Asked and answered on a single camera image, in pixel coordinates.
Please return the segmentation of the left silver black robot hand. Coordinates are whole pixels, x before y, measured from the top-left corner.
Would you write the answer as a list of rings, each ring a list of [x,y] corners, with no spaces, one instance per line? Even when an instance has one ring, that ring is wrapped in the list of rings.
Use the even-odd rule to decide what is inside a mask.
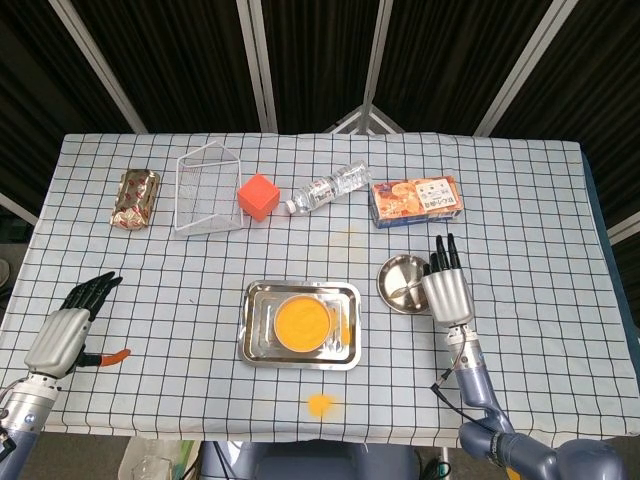
[[[126,359],[131,354],[127,348],[113,354],[86,352],[91,326],[109,293],[121,282],[111,271],[76,285],[36,336],[25,357],[29,371],[62,379],[76,368],[106,367]]]

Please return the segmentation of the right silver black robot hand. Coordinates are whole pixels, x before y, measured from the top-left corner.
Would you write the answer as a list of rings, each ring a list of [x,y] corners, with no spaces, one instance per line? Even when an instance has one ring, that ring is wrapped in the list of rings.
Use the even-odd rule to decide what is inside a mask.
[[[436,237],[436,251],[423,268],[422,286],[434,321],[446,327],[466,325],[475,316],[454,235],[447,234],[447,246]]]

